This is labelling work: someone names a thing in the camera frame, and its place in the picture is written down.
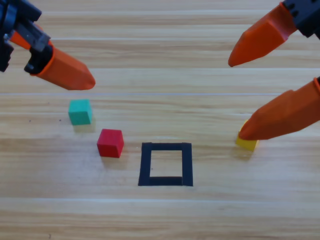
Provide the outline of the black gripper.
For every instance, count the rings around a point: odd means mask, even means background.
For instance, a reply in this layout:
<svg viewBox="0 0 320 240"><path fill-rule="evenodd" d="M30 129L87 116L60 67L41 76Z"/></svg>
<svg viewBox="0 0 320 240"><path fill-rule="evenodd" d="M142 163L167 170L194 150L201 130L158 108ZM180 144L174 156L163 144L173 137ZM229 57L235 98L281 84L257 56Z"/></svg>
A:
<svg viewBox="0 0 320 240"><path fill-rule="evenodd" d="M230 67L268 55L297 29L309 38L320 38L320 0L284 0L244 31L229 59Z"/></svg>
<svg viewBox="0 0 320 240"><path fill-rule="evenodd" d="M50 43L50 36L35 24L42 11L28 0L0 2L0 71L9 66L14 50L10 42L29 50L24 70L67 90L90 90L96 81L88 67Z"/></svg>

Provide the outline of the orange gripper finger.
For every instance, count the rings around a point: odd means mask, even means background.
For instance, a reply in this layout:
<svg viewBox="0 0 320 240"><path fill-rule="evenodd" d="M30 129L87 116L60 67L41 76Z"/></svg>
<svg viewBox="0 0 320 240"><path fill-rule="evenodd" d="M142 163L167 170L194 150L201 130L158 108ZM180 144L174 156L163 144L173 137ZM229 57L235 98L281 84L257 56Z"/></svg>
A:
<svg viewBox="0 0 320 240"><path fill-rule="evenodd" d="M239 132L243 140L268 140L298 132L320 120L320 79L288 90L252 114Z"/></svg>

